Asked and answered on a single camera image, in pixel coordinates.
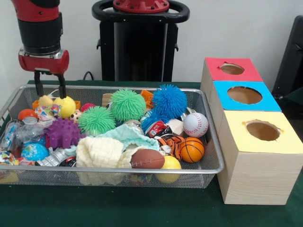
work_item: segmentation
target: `baseball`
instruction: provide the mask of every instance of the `baseball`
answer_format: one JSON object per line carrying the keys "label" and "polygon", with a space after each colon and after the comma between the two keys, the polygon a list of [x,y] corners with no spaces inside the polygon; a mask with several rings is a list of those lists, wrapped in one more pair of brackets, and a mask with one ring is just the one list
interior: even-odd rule
{"label": "baseball", "polygon": [[207,132],[208,120],[203,114],[191,113],[185,118],[183,128],[188,136],[199,138]]}

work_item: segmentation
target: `stacked boxes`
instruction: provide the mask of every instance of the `stacked boxes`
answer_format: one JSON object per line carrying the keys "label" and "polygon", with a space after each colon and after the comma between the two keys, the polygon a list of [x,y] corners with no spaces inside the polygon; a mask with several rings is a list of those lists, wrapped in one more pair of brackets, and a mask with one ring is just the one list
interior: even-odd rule
{"label": "stacked boxes", "polygon": [[250,59],[206,58],[201,90],[225,160],[226,204],[286,204],[303,165],[303,144]]}

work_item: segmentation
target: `yellow ball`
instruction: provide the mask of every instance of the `yellow ball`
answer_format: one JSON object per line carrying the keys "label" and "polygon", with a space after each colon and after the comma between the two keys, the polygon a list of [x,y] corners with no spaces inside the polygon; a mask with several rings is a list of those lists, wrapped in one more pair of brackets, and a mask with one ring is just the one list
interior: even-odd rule
{"label": "yellow ball", "polygon": [[71,97],[67,96],[64,99],[57,98],[53,103],[61,106],[62,118],[69,118],[74,112],[76,112],[76,103]]}
{"label": "yellow ball", "polygon": [[[180,162],[173,156],[164,156],[165,162],[161,169],[182,169]],[[180,174],[156,174],[156,178],[162,183],[174,183]]]}

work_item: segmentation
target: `cream knitted cloth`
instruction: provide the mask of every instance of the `cream knitted cloth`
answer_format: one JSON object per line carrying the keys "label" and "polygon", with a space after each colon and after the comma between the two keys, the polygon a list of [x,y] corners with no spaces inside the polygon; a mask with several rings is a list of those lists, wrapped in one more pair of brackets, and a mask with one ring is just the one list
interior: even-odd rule
{"label": "cream knitted cloth", "polygon": [[[145,147],[128,147],[122,153],[123,143],[112,138],[86,137],[77,146],[77,167],[98,168],[132,168],[132,155]],[[127,174],[78,172],[79,180],[84,185],[102,185],[108,183],[117,185]]]}

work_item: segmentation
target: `wire mesh basket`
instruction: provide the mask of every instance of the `wire mesh basket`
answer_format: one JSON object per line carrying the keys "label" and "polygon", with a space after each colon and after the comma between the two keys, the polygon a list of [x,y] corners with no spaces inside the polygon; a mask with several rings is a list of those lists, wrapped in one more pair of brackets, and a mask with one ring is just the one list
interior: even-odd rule
{"label": "wire mesh basket", "polygon": [[[56,86],[44,86],[45,93],[51,93]],[[94,103],[102,105],[103,94],[114,93],[121,87],[83,87],[67,86],[67,94],[81,103]],[[143,89],[154,92],[155,88],[129,89],[140,93]],[[6,173],[11,179],[0,180],[0,183],[30,184],[30,185],[83,185],[79,180],[82,175],[88,175],[92,181],[90,185],[112,186],[102,183],[101,179],[112,178],[117,175],[123,177],[123,181],[116,186],[140,186],[140,187],[173,187],[173,188],[206,188],[216,173],[223,170],[223,157],[214,129],[214,122],[204,93],[196,89],[181,89],[188,99],[188,107],[204,114],[209,121],[209,130],[202,138],[205,146],[205,154],[197,163],[181,162],[182,169],[122,169],[122,168],[92,168],[92,167],[47,167],[47,166],[1,166],[0,173]],[[0,118],[7,115],[11,119],[17,119],[18,113],[26,108],[31,108],[32,103],[39,97],[36,95],[34,85],[19,87],[8,99],[0,110]],[[161,183],[155,177],[156,174],[167,174],[167,177],[175,177],[174,183]]]}

